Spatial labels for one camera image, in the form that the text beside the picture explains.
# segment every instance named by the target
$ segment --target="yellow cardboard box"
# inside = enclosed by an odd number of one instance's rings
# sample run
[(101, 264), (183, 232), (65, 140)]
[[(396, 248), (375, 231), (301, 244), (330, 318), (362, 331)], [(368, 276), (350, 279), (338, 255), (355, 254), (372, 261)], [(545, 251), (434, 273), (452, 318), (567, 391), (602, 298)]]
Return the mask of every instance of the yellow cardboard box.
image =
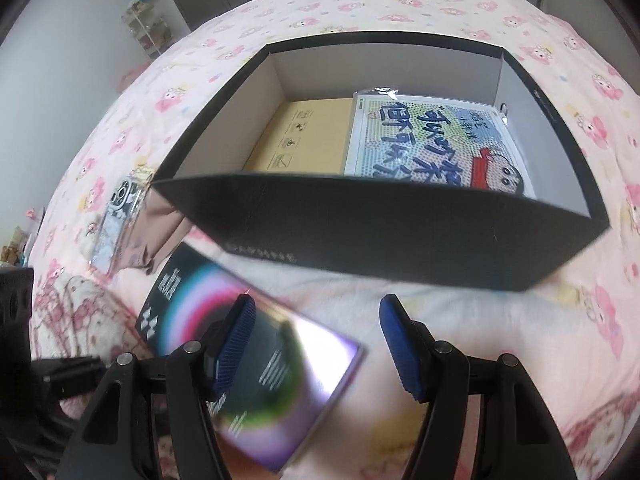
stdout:
[(280, 105), (260, 136), (245, 171), (342, 174), (353, 99)]

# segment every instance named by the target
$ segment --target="black device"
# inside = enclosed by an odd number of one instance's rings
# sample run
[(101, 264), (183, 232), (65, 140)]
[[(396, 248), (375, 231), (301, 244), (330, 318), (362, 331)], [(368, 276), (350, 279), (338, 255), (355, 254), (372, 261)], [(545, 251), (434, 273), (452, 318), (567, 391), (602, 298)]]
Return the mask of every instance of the black device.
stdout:
[[(217, 370), (232, 370), (243, 352), (252, 326), (248, 295), (242, 294), (228, 322), (212, 327), (201, 342), (189, 341), (168, 356), (147, 360), (121, 354), (76, 422), (61, 415), (58, 399), (95, 388), (103, 368), (91, 358), (28, 360), (32, 284), (30, 269), (6, 272), (0, 282), (0, 300), (9, 298), (2, 305), (12, 304), (15, 290), (27, 291), (15, 315), (3, 307), (2, 480), (32, 478), (25, 464), (41, 476), (55, 473), (56, 480), (159, 480), (156, 438), (162, 429), (153, 394), (166, 395), (167, 430), (180, 478), (230, 479), (206, 400), (219, 395), (212, 381), (229, 384), (228, 374), (218, 377)], [(410, 320), (395, 296), (383, 298), (380, 322), (405, 389), (418, 402), (430, 403), (404, 479), (453, 479), (468, 396), (482, 395), (473, 480), (575, 480), (558, 428), (515, 356), (504, 354), (496, 362), (465, 356)], [(229, 346), (230, 338), (239, 341), (238, 334), (240, 344)]]

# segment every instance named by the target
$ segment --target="pink bedsheet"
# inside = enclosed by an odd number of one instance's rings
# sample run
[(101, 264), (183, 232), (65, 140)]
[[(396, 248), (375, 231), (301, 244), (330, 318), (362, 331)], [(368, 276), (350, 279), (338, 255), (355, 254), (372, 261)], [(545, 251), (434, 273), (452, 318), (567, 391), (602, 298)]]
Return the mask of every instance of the pink bedsheet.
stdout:
[[(582, 148), (611, 229), (523, 294), (245, 260), (221, 254), (196, 230), (189, 234), (187, 240), (249, 282), (369, 348), (353, 386), (285, 478), (401, 477), (421, 411), (402, 391), (377, 324), (378, 301), (387, 292), (436, 338), (468, 354), (516, 354), (564, 434), (578, 476), (597, 478), (638, 416), (640, 99), (570, 26), (524, 0), (257, 0), (179, 41), (113, 104), (53, 195), (32, 257), (34, 356), (98, 354), (109, 361), (123, 349), (145, 353), (134, 319), (156, 277), (126, 269), (105, 281), (88, 267), (111, 189), (136, 167), (158, 167), (202, 107), (265, 43), (347, 30), (432, 32), (509, 50)], [(463, 457), (460, 479), (469, 463)]]

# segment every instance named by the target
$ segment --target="phone case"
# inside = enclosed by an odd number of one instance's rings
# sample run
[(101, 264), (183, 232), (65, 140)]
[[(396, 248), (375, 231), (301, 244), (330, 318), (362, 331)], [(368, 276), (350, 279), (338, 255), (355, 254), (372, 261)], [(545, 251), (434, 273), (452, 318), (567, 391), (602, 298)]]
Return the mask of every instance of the phone case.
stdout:
[(98, 272), (106, 276), (113, 273), (145, 197), (145, 189), (143, 182), (128, 176), (118, 184), (111, 195), (90, 261), (91, 266)]

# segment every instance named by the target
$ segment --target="cardboard box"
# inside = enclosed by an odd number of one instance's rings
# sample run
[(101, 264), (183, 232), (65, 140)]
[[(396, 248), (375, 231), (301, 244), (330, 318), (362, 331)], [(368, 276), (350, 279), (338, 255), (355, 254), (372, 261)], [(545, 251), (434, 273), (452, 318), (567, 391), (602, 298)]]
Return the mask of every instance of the cardboard box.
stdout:
[(283, 103), (255, 145), (245, 171), (342, 174), (352, 99)]
[[(536, 200), (242, 170), (283, 103), (350, 99), (379, 85), (504, 104)], [(268, 44), (194, 119), (153, 186), (231, 253), (497, 290), (530, 287), (609, 226), (575, 139), (513, 56), (498, 46), (417, 32), (345, 32)]]

